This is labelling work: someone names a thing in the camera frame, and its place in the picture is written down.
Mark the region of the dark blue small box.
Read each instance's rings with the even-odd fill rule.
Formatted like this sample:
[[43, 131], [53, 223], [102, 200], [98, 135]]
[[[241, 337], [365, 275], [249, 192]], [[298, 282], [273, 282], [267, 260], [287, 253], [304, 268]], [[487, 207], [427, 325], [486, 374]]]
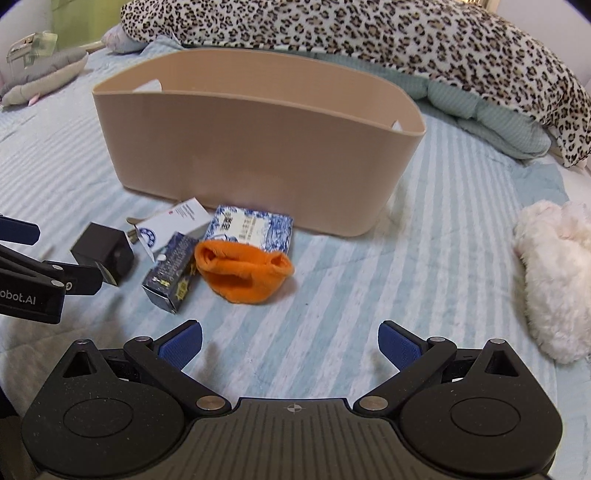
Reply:
[[194, 250], [198, 240], [175, 232], [156, 256], [142, 282], [150, 302], [170, 313], [177, 313], [193, 278], [197, 275]]

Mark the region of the blue white porcelain-pattern box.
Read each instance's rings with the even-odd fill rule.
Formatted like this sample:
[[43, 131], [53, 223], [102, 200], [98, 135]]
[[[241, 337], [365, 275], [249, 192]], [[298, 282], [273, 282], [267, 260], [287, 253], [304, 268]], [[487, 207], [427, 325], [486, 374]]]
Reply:
[[235, 242], [287, 254], [293, 231], [294, 219], [288, 215], [219, 205], [201, 240]]

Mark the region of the white medicine box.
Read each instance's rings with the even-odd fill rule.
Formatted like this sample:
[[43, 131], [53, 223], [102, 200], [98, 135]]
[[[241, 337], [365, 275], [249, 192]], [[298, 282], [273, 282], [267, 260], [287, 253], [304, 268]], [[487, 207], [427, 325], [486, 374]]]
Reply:
[[174, 234], [200, 239], [211, 219], [211, 213], [191, 198], [151, 217], [134, 221], [132, 226], [147, 255], [154, 261]]

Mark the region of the black cube charger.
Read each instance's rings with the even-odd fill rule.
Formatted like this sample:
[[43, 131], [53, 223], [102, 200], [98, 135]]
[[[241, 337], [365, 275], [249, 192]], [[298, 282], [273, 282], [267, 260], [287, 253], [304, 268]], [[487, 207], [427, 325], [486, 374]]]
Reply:
[[123, 231], [90, 223], [70, 248], [76, 262], [97, 267], [105, 283], [118, 286], [130, 273], [134, 254]]

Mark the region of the leopard print blanket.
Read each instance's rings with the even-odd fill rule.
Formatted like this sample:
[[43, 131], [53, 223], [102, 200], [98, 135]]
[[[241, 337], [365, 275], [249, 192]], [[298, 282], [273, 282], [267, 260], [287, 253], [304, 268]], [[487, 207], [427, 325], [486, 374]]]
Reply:
[[133, 41], [314, 52], [475, 94], [549, 129], [565, 167], [590, 160], [590, 95], [543, 43], [460, 1], [129, 1]]

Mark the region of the beige plastic storage basket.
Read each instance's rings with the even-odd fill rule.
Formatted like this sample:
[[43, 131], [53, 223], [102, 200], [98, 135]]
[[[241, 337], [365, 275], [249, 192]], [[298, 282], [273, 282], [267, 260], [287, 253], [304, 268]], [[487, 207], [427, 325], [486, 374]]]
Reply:
[[260, 50], [156, 57], [93, 98], [124, 187], [281, 213], [342, 237], [373, 227], [426, 134], [397, 85]]

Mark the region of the grey beige plush toy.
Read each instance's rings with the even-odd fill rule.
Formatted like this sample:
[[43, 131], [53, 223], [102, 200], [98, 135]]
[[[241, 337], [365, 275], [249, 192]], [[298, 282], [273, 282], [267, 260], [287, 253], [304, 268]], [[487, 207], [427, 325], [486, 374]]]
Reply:
[[86, 50], [76, 47], [36, 61], [1, 88], [1, 105], [28, 104], [62, 88], [81, 74], [88, 57]]

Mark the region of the pink pillow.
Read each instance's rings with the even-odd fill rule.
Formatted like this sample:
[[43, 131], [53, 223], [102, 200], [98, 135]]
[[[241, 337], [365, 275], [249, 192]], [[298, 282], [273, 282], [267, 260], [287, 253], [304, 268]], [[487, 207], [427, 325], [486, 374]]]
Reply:
[[111, 27], [101, 38], [102, 44], [115, 54], [129, 54], [143, 50], [147, 44], [131, 39], [121, 24]]

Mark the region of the khaki hair clip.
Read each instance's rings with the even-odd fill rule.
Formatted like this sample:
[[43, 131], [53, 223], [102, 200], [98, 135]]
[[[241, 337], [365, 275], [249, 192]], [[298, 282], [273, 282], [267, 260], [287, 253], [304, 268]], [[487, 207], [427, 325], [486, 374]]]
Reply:
[[130, 226], [130, 229], [126, 232], [127, 239], [131, 244], [138, 242], [137, 224], [141, 222], [141, 219], [135, 217], [127, 217], [126, 223]]

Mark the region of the clear plastic container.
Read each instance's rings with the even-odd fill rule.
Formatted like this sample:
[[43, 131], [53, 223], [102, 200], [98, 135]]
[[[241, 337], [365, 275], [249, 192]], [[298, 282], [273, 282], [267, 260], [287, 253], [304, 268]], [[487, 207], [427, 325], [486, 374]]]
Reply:
[[8, 49], [6, 62], [11, 66], [18, 60], [28, 67], [37, 59], [51, 56], [56, 48], [58, 35], [50, 31], [29, 34], [13, 43]]

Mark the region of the light green quilted duvet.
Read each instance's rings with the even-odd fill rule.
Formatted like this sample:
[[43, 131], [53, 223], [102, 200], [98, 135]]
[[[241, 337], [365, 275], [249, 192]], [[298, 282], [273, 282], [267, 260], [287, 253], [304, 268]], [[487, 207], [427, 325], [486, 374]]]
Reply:
[[535, 120], [461, 88], [348, 56], [308, 51], [301, 52], [301, 56], [370, 73], [394, 83], [413, 100], [431, 104], [452, 117], [460, 128], [516, 160], [540, 158], [552, 146], [551, 136]]

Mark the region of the white fluffy plush toy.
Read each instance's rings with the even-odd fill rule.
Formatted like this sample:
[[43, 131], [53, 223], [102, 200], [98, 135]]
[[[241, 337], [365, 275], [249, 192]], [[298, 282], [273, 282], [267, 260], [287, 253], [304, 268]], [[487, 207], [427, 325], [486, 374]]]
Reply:
[[520, 212], [515, 250], [525, 268], [528, 328], [561, 364], [590, 355], [590, 210], [538, 201]]

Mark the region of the orange knit sock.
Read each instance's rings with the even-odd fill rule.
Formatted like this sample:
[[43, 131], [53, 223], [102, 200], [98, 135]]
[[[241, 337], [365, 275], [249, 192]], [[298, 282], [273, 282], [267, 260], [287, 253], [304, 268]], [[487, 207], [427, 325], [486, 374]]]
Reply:
[[260, 304], [294, 274], [282, 251], [222, 240], [204, 240], [194, 249], [197, 270], [211, 290], [230, 303]]

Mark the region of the green plastic storage cabinet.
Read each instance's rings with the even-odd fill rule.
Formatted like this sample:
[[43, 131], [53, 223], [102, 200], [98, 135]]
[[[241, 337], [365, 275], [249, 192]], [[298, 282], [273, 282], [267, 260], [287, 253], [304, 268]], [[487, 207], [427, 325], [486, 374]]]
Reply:
[[53, 0], [52, 31], [62, 50], [101, 39], [120, 19], [124, 0]]

